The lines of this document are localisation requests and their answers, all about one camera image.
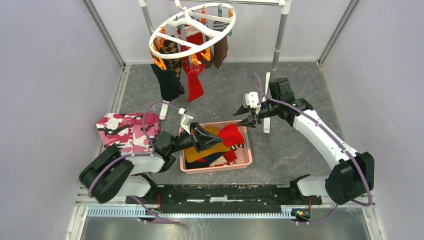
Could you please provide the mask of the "yellow cloth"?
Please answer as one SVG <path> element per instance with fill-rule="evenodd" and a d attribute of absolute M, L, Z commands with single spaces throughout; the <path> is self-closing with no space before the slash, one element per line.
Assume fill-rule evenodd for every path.
<path fill-rule="evenodd" d="M 212 154 L 215 154 L 215 153 L 225 153 L 225 152 L 229 152 L 231 150 L 232 149 L 230 147 L 225 146 L 221 142 L 221 143 L 218 143 L 218 144 L 216 144 L 216 145 L 214 145 L 214 146 L 212 146 L 212 147 L 210 147 L 210 148 L 208 148 L 206 150 L 203 150 L 201 152 L 197 152 L 196 149 L 195 149 L 195 147 L 190 147 L 188 149 L 184 149 L 183 150 L 183 154 L 184 154 L 184 157 L 187 160 L 187 162 L 189 164 L 191 164 L 191 163 L 193 163 L 193 162 L 195 162 L 195 161 L 197 161 L 199 159 L 203 159 L 203 158 L 205 158 L 207 156 L 210 156 Z"/>

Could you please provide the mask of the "red cloth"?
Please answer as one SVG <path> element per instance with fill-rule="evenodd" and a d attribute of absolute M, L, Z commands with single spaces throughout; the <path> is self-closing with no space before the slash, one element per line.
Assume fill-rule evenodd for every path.
<path fill-rule="evenodd" d="M 245 139 L 236 124 L 226 125 L 219 131 L 217 136 L 222 139 L 222 143 L 226 147 L 241 145 L 245 143 Z"/>

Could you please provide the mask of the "red white patterned sock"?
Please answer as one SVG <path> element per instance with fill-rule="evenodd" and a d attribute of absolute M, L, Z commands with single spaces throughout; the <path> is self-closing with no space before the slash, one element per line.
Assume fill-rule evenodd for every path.
<path fill-rule="evenodd" d="M 204 95 L 203 86 L 199 80 L 199 74 L 203 72 L 204 68 L 204 64 L 192 65 L 187 73 L 188 103 Z"/>

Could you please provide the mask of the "black sock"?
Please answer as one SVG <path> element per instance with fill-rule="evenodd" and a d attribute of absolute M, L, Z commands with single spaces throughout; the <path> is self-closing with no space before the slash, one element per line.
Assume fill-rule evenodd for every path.
<path fill-rule="evenodd" d="M 166 70 L 162 70 L 154 63 L 150 64 L 150 66 L 158 80 L 160 95 L 164 101 L 171 102 L 185 93 L 180 80 L 167 64 L 165 64 Z"/>

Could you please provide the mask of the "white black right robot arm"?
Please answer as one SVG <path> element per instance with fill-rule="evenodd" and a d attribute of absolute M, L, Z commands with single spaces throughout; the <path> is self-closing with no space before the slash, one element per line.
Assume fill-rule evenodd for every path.
<path fill-rule="evenodd" d="M 353 202 L 369 207 L 373 204 L 375 160 L 365 151 L 358 152 L 338 137 L 319 117 L 304 98 L 295 98 L 289 80 L 279 77 L 268 82 L 270 95 L 256 86 L 244 96 L 244 102 L 234 116 L 246 114 L 237 123 L 255 128 L 263 120 L 279 117 L 306 137 L 327 162 L 329 175 L 305 175 L 291 181 L 289 199 L 302 204 L 310 196 L 329 197 L 335 204 Z"/>

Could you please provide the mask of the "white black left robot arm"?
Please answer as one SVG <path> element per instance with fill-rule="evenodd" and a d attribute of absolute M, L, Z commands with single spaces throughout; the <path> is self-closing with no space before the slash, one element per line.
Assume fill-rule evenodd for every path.
<path fill-rule="evenodd" d="M 157 198 L 157 190 L 143 174 L 169 170 L 176 161 L 173 153 L 191 147 L 201 153 L 222 142 L 222 138 L 193 122 L 177 136 L 160 132 L 153 141 L 152 153 L 123 153 L 117 146 L 107 147 L 78 179 L 88 195 L 101 204 L 117 195 L 136 195 L 145 204 L 151 204 Z"/>

